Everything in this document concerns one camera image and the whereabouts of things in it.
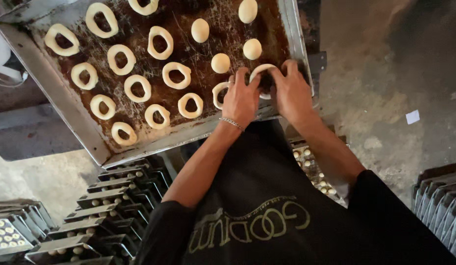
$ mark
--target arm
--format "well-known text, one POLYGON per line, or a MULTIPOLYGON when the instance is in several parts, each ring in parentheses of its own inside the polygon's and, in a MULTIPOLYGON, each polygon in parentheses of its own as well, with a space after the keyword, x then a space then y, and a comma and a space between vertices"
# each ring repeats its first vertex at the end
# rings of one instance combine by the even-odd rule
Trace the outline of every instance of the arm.
MULTIPOLYGON (((258 109, 260 77, 246 86, 244 76, 248 69, 243 67, 235 76, 230 76, 230 86, 225 95, 223 117, 246 128, 254 119, 258 109)), ((195 208, 207 193, 218 171, 221 160, 230 146, 238 139, 241 130, 236 126, 220 122, 195 154, 187 161, 167 190, 162 201, 177 201, 188 208, 195 208)))
POLYGON ((347 198, 359 173, 365 170, 350 149, 337 138, 313 110, 311 88, 298 71, 297 63, 287 60, 282 69, 269 69, 276 82, 272 98, 279 113, 302 135, 315 155, 315 159, 338 194, 347 198))

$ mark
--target person's right hand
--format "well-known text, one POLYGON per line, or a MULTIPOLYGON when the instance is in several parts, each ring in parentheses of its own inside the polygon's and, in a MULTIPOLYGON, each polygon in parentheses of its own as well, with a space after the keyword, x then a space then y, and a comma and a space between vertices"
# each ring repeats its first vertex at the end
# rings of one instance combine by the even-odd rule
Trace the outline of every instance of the person's right hand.
POLYGON ((298 71, 295 60, 286 60, 281 68, 287 76, 277 67, 268 69, 276 82, 276 88, 271 90, 271 97, 280 115, 296 127, 305 120, 305 116, 314 113, 311 88, 298 71))

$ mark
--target baking tray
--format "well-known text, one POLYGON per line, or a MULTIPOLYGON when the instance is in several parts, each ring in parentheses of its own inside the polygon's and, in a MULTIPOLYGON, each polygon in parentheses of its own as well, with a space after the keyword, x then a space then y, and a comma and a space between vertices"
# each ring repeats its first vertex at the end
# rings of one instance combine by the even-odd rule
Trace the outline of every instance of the baking tray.
MULTIPOLYGON (((130 8, 127 0, 32 0, 0 17, 0 33, 95 162, 108 168, 207 137, 221 117, 221 111, 213 105, 211 89, 241 66, 251 70, 264 63, 280 66, 285 59, 294 58, 313 84, 296 0, 258 0, 258 15, 249 25, 238 18, 240 2, 160 0, 155 13, 142 16, 130 8), (119 33, 114 37, 101 39, 85 26, 84 16, 93 2, 103 2, 113 10, 119 24, 119 33), (210 24, 210 37, 203 44, 197 44, 190 36, 190 26, 199 17, 210 24), (43 37, 54 23, 61 23, 76 34, 81 52, 60 57, 44 45, 43 37), (174 52, 168 60, 156 60, 146 51, 152 26, 166 28, 174 39, 174 52), (263 54, 255 61, 244 58, 242 52, 244 42, 250 38, 258 38, 263 44, 263 54), (129 75, 148 78, 152 85, 149 101, 134 103, 125 96, 123 83, 129 75, 115 75, 106 60, 107 50, 115 44, 127 45, 134 52, 137 63, 129 75), (210 67, 212 56, 218 52, 231 59, 226 74, 215 74, 210 67), (97 86, 90 91, 81 90, 70 81, 72 66, 85 61, 94 65, 99 75, 97 86), (191 68, 189 87, 179 91, 165 86, 161 71, 170 61, 191 68), (202 115, 193 120, 182 117, 177 109, 177 100, 190 92, 204 100, 202 115), (110 96, 117 104, 117 113, 110 120, 102 121, 91 114, 90 100, 97 94, 110 96), (170 127, 154 130, 148 126, 144 111, 151 104, 163 105, 171 112, 170 127), (114 142, 110 131, 117 121, 132 126, 138 136, 135 145, 120 147, 114 142)), ((261 100, 257 119, 277 116, 270 101, 261 100)))

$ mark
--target chain bracelet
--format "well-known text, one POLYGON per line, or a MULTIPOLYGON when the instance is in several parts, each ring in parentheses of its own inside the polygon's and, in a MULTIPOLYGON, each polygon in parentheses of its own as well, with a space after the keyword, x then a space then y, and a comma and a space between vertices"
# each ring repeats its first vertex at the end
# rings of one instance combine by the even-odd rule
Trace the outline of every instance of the chain bracelet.
POLYGON ((241 125, 237 124, 234 120, 228 119, 228 118, 219 118, 220 121, 224 121, 227 123, 231 123, 232 125, 238 127, 240 130, 244 131, 244 128, 241 127, 241 125))

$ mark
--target tray of dough balls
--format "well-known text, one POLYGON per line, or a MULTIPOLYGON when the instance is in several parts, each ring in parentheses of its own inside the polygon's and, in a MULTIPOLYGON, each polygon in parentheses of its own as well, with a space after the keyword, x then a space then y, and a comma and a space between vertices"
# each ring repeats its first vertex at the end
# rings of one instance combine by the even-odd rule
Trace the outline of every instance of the tray of dough balls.
POLYGON ((0 32, 104 168, 207 137, 242 66, 263 74, 259 120, 265 69, 294 58, 312 83, 296 0, 31 0, 0 32))
POLYGON ((315 188, 346 207, 345 201, 337 195, 336 190, 326 180, 325 174, 321 171, 321 168, 315 160, 315 156, 311 153, 308 146, 293 149, 293 157, 295 157, 298 166, 302 168, 303 172, 305 172, 315 188))

